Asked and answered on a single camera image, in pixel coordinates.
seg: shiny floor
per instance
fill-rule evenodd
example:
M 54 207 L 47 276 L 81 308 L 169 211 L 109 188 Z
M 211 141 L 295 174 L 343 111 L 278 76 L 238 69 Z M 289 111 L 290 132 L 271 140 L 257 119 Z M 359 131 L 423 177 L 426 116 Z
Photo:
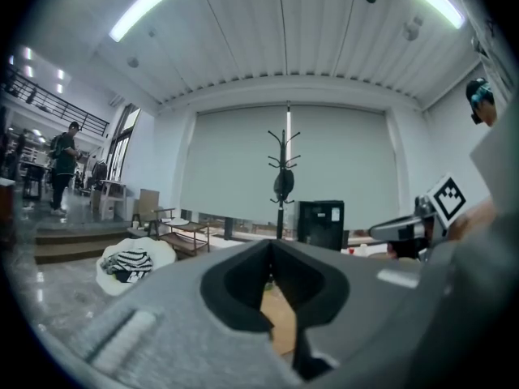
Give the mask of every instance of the shiny floor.
M 89 198 L 66 190 L 62 207 L 66 218 L 50 215 L 49 192 L 41 201 L 24 201 L 15 194 L 17 244 L 5 254 L 3 263 L 26 319 L 41 331 L 52 333 L 62 342 L 86 325 L 110 302 L 96 282 L 97 259 L 36 265 L 34 237 L 38 228 L 110 228 L 127 222 L 101 222 L 89 207 Z

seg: wooden step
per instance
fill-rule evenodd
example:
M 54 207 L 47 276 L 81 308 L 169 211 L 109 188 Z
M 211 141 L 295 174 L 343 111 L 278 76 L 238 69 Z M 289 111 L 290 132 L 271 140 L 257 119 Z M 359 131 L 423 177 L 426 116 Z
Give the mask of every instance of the wooden step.
M 38 229 L 36 231 L 37 245 L 63 245 L 81 242 L 96 242 L 109 239 L 121 241 L 128 237 L 126 228 L 117 229 Z
M 100 257 L 107 246 L 116 245 L 121 240 L 121 238 L 111 238 L 92 242 L 38 245 L 34 250 L 34 259 L 36 263 L 64 263 Z

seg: railing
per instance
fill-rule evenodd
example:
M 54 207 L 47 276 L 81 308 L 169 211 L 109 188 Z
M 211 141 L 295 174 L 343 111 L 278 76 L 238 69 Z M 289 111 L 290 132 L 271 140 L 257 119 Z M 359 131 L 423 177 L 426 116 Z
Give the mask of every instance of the railing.
M 88 130 L 102 136 L 109 125 L 105 120 L 101 120 L 95 115 L 91 115 L 83 109 L 55 96 L 53 93 L 40 88 L 10 67 L 6 71 L 6 82 L 0 83 L 0 88 L 4 92 L 16 96 L 55 117 L 68 122 L 77 121 L 82 130 Z

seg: coat rack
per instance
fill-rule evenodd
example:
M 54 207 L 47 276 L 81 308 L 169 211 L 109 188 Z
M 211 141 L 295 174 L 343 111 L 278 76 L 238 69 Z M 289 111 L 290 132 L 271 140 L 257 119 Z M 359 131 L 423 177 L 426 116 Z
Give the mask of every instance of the coat rack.
M 283 237 L 283 203 L 293 203 L 294 201 L 288 201 L 288 197 L 292 189 L 294 188 L 294 174 L 290 169 L 295 167 L 296 165 L 288 165 L 288 163 L 292 160 L 295 160 L 299 157 L 292 157 L 291 159 L 286 159 L 286 146 L 290 142 L 290 140 L 294 139 L 301 133 L 298 132 L 290 137 L 287 141 L 285 141 L 285 130 L 281 133 L 281 139 L 279 139 L 275 134 L 271 131 L 268 132 L 272 137 L 274 137 L 279 143 L 280 147 L 280 157 L 279 160 L 275 157 L 268 156 L 269 159 L 276 161 L 277 165 L 273 163 L 268 163 L 268 165 L 272 166 L 274 169 L 279 169 L 279 174 L 276 177 L 276 181 L 274 182 L 274 192 L 276 192 L 277 200 L 270 199 L 271 202 L 279 203 L 279 208 L 277 209 L 277 231 L 276 238 L 281 239 Z

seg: black computer case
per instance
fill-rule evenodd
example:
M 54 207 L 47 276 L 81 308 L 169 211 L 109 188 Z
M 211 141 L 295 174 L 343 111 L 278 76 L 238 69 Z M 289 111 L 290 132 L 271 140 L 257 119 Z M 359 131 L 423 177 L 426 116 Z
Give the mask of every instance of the black computer case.
M 294 220 L 299 242 L 341 251 L 344 230 L 341 200 L 297 202 Z

